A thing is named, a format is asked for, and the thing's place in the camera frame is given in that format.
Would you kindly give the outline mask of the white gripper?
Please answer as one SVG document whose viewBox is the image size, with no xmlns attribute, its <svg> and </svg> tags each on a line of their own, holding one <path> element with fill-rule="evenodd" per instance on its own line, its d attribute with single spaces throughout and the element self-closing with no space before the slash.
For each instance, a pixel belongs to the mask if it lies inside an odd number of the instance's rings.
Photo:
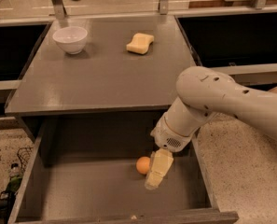
<svg viewBox="0 0 277 224">
<path fill-rule="evenodd" d="M 195 120 L 189 113 L 165 112 L 150 135 L 159 150 L 150 156 L 145 188 L 157 189 L 173 164 L 173 153 L 180 152 L 192 139 Z"/>
</svg>

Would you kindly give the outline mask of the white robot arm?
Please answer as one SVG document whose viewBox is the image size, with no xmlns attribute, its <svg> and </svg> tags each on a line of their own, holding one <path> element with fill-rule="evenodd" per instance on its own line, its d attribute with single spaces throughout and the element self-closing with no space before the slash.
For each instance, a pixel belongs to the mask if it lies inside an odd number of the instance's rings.
<svg viewBox="0 0 277 224">
<path fill-rule="evenodd" d="M 194 133 L 215 114 L 232 116 L 277 140 L 277 93 L 244 87 L 227 74 L 193 66 L 176 81 L 177 97 L 151 132 L 159 150 L 151 154 L 145 187 L 157 189 Z"/>
</svg>

